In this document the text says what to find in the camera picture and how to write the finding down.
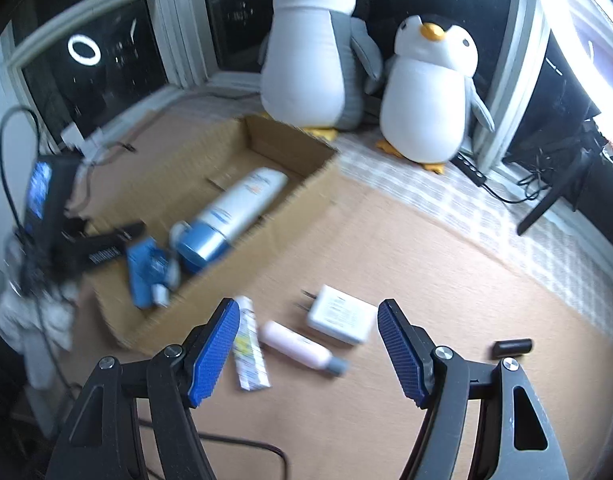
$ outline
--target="open cardboard box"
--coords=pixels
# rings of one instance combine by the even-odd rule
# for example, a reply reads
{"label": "open cardboard box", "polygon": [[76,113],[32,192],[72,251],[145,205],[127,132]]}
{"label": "open cardboard box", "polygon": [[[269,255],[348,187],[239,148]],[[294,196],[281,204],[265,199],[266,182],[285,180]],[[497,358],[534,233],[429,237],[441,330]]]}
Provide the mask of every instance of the open cardboard box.
{"label": "open cardboard box", "polygon": [[261,116],[225,121],[128,184],[92,219],[94,232],[141,219],[158,245],[167,246],[174,223],[191,221],[224,189],[263,166],[283,171],[288,184],[222,260],[183,282],[169,307],[133,305],[125,258],[89,274],[102,316],[122,346],[154,354],[180,343],[222,298],[237,295],[330,204],[339,177],[337,150]]}

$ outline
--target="metal screw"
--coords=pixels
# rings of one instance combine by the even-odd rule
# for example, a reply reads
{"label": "metal screw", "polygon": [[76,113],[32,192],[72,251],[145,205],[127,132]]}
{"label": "metal screw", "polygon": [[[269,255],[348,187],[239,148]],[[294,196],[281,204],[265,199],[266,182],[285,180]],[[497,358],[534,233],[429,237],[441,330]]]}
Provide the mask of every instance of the metal screw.
{"label": "metal screw", "polygon": [[505,357],[503,359],[503,365],[510,372],[514,372],[518,368],[520,368],[520,365],[518,364],[518,362],[513,357]]}
{"label": "metal screw", "polygon": [[182,353],[182,347],[180,345],[169,345],[164,349],[164,355],[167,357],[177,357]]}
{"label": "metal screw", "polygon": [[451,348],[449,348],[448,346],[438,346],[435,349],[435,354],[440,359],[449,360],[449,359],[451,359],[453,357],[453,350]]}
{"label": "metal screw", "polygon": [[98,363],[98,366],[102,369],[102,370],[108,370],[109,368],[113,368],[113,365],[115,364],[115,359],[111,356],[106,356],[103,357],[102,359],[100,359],[100,362]]}

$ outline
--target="white window frame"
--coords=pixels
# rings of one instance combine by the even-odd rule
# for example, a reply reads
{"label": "white window frame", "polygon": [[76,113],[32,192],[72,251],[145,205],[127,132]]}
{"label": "white window frame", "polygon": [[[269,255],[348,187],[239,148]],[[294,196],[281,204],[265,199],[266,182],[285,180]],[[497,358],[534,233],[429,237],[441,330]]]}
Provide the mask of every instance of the white window frame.
{"label": "white window frame", "polygon": [[[218,68],[206,0],[175,0],[189,64],[197,85],[259,91],[260,75]],[[489,173],[502,160],[533,94],[547,50],[549,27],[538,0],[511,0],[498,65],[487,96],[496,124],[478,126],[472,142],[479,169]]]}
{"label": "white window frame", "polygon": [[[46,129],[46,124],[29,91],[22,68],[81,25],[135,1],[81,0],[38,27],[18,45],[14,43],[13,27],[8,23],[1,36],[4,63],[0,67],[0,76],[11,82],[18,101],[36,112],[42,128]],[[195,85],[182,46],[174,1],[146,0],[146,3],[168,84],[117,115],[82,145],[78,145],[87,151],[121,137],[146,113],[166,107],[183,94],[183,89]]]}

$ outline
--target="white plush toy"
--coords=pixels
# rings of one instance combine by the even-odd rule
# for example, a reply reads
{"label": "white plush toy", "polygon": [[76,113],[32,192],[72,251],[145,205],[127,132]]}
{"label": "white plush toy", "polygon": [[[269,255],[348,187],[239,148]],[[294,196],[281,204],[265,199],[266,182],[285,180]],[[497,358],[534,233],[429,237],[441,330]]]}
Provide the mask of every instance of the white plush toy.
{"label": "white plush toy", "polygon": [[358,126],[382,58],[355,7],[356,0],[273,0],[259,57],[260,97],[273,119],[329,140]]}
{"label": "white plush toy", "polygon": [[444,30],[420,16],[404,20],[382,99],[378,147],[443,173],[469,126],[471,111],[493,131],[487,106],[475,91],[477,48],[458,25]]}

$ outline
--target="large penguin plush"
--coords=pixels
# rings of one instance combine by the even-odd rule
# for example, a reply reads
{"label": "large penguin plush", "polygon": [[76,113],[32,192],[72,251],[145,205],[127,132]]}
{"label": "large penguin plush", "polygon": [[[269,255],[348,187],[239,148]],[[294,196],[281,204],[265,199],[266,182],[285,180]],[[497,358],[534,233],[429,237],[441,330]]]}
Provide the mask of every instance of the large penguin plush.
{"label": "large penguin plush", "polygon": [[443,173],[471,122],[493,131],[487,106],[475,91],[477,48],[464,28],[434,16],[405,19],[395,35],[395,56],[380,109],[386,141],[378,147]]}
{"label": "large penguin plush", "polygon": [[333,140],[363,116],[363,93],[382,76],[382,57],[357,0],[273,0],[260,48],[260,97],[275,120]]}

